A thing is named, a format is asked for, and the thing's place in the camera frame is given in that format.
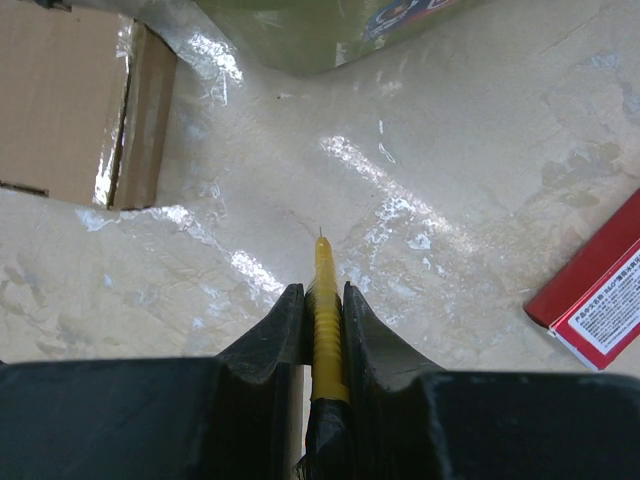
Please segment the olive green plastic basin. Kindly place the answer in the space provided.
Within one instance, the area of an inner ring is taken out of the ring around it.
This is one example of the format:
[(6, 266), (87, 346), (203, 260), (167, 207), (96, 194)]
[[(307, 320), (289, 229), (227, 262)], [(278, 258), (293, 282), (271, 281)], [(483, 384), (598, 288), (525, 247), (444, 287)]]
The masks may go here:
[(356, 61), (439, 26), (479, 1), (198, 1), (243, 54), (293, 75)]

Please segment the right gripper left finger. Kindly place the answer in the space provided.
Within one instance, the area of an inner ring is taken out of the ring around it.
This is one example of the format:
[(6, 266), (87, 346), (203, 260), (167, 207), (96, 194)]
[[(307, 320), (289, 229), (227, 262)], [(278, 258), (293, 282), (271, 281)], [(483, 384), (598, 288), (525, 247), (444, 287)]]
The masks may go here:
[(208, 357), (1, 367), (5, 479), (288, 479), (301, 455), (304, 293)]

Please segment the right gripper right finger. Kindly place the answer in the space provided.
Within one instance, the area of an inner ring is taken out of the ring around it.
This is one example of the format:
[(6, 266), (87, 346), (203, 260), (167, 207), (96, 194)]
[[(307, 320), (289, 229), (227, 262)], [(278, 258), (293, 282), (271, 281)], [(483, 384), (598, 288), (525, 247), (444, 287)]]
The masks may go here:
[(363, 479), (635, 479), (639, 382), (610, 374), (446, 370), (343, 295)]

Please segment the brown cardboard express box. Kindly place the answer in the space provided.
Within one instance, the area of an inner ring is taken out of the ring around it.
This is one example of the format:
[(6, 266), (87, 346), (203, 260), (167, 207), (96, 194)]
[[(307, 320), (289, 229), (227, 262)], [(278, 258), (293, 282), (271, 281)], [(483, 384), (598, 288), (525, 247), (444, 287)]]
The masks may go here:
[(118, 13), (1, 5), (1, 186), (103, 210), (150, 207), (177, 58)]

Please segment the yellow utility knife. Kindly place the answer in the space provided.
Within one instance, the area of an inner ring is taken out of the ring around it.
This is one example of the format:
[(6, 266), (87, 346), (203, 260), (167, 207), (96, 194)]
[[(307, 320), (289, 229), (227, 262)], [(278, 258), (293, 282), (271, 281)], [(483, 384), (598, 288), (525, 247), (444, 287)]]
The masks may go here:
[(319, 235), (314, 247), (314, 275), (305, 294), (311, 321), (311, 399), (305, 454), (296, 464), (298, 479), (347, 479), (352, 473), (350, 394), (342, 355), (342, 304), (333, 251)]

